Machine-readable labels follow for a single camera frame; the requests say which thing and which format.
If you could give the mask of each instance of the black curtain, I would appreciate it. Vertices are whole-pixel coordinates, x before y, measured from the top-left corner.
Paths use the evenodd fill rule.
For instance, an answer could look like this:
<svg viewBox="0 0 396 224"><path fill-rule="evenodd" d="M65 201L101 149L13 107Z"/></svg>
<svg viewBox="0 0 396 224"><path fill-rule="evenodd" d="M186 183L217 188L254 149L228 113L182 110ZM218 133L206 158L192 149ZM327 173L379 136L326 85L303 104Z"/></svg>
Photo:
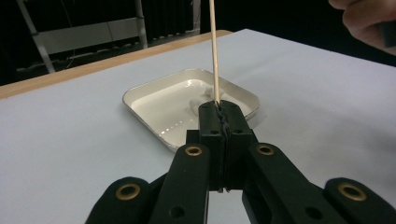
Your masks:
<svg viewBox="0 0 396 224"><path fill-rule="evenodd" d="M209 1L202 1L201 33L210 32ZM327 0L216 0L217 28L251 29L269 35L396 66L396 57L353 38L340 10Z"/></svg>
<svg viewBox="0 0 396 224"><path fill-rule="evenodd" d="M184 34L193 27L192 0L141 0L148 41L160 36ZM115 21L136 16L134 0L29 0L25 2L38 32ZM3 56L15 68L41 62L41 57L15 0L0 0L0 44ZM138 42L138 37L77 50L77 53L96 52L112 45ZM50 55L65 59L67 51Z"/></svg>
<svg viewBox="0 0 396 224"><path fill-rule="evenodd" d="M193 29L192 0L142 0L148 41Z"/></svg>

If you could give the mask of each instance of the human hand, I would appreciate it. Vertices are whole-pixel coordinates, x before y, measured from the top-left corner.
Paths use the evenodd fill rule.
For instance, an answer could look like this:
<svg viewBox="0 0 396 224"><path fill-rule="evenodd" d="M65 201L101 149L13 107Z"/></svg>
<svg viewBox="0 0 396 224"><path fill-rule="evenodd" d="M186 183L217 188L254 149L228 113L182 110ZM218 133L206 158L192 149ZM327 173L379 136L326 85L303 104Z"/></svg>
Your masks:
<svg viewBox="0 0 396 224"><path fill-rule="evenodd" d="M396 0L329 0L330 5L344 10L343 22L360 41L396 55L396 47L385 48L379 23L396 21Z"/></svg>

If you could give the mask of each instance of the finger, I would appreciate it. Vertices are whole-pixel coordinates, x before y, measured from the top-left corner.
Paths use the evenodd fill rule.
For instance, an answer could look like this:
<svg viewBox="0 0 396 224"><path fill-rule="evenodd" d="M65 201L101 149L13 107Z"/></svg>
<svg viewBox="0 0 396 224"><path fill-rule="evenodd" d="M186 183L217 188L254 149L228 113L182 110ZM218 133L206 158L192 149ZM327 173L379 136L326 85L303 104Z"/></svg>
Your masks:
<svg viewBox="0 0 396 224"><path fill-rule="evenodd" d="M345 10L349 5L359 1L360 0L329 0L329 4L334 8Z"/></svg>
<svg viewBox="0 0 396 224"><path fill-rule="evenodd" d="M344 25L350 30L360 30L382 21L396 20L396 1L364 0L349 5L343 16Z"/></svg>

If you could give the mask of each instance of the white tray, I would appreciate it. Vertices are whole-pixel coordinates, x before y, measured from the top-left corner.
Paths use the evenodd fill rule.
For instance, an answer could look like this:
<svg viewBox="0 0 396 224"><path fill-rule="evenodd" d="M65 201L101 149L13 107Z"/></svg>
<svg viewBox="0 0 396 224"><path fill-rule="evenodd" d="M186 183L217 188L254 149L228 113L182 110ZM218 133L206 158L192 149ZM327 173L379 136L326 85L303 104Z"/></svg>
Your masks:
<svg viewBox="0 0 396 224"><path fill-rule="evenodd" d="M213 86L213 74L201 69L187 69L132 88L123 102L172 151L186 142L186 131L198 129L198 117L191 109L194 102L213 101L205 94ZM233 83L220 78L224 91L221 100L233 102L250 119L260 106L259 99Z"/></svg>

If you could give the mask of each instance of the metal frame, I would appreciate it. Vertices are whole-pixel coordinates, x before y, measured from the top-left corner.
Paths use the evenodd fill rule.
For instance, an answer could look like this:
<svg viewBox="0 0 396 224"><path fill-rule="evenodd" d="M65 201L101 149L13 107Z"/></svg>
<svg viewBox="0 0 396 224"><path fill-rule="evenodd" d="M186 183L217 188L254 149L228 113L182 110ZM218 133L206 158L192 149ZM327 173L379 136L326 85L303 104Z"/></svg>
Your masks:
<svg viewBox="0 0 396 224"><path fill-rule="evenodd" d="M37 31L24 4L26 1L16 1L49 73L55 72L50 60L50 54L52 53L85 48L134 36L139 36L143 49L148 47L141 0L134 0L136 18L106 21L47 32Z"/></svg>

